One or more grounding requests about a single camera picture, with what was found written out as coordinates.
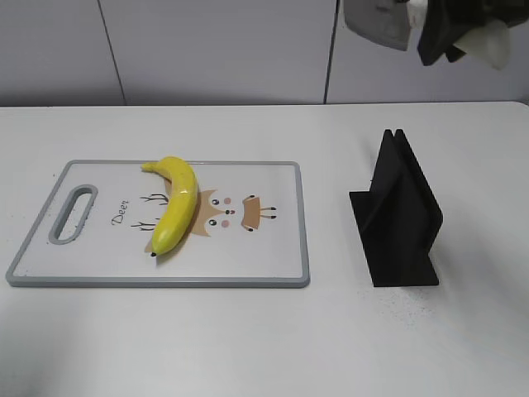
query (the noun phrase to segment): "white table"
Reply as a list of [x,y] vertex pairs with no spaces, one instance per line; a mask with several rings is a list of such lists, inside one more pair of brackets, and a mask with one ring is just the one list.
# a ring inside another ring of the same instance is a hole
[[[348,192],[401,127],[443,210],[441,285],[375,289]],[[1,396],[529,393],[529,108],[516,103],[0,110],[0,271],[71,159],[295,160],[305,289],[17,289]]]

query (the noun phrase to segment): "cutting board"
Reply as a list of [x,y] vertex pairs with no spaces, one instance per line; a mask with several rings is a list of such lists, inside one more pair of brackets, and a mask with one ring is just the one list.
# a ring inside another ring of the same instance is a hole
[[199,204],[183,241],[152,258],[170,184],[144,161],[69,162],[7,272],[13,286],[268,287],[309,282],[293,162],[190,161]]

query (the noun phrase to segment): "banana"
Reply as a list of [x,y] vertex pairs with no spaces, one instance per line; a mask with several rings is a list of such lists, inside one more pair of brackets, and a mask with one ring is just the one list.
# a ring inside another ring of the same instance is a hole
[[144,163],[141,169],[155,172],[172,184],[167,210],[152,237],[150,255],[162,255],[175,248],[188,229],[197,206],[198,183],[193,168],[178,157],[169,156],[154,163]]

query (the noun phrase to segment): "white wall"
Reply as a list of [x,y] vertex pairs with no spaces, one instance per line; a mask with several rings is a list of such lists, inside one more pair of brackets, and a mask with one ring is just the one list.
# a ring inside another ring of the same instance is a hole
[[102,0],[128,104],[322,103],[335,0]]
[[[0,2],[0,106],[322,103],[336,0]],[[417,53],[337,24],[329,103],[529,99],[529,23],[498,72]]]
[[96,0],[0,2],[0,106],[118,104]]
[[469,56],[422,66],[413,32],[407,52],[357,36],[340,11],[328,103],[522,100],[529,97],[529,23],[511,29],[512,57],[501,72]]

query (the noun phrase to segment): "stand base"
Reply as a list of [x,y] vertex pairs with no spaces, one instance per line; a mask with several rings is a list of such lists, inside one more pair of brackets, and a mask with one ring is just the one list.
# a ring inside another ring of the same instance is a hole
[[439,279],[431,264],[427,252],[417,253],[412,263],[400,263],[393,254],[392,242],[383,232],[365,230],[368,216],[371,214],[370,192],[349,192],[350,202],[355,212],[356,222],[362,237],[362,245],[367,259],[371,280],[375,287],[413,287],[439,285]]

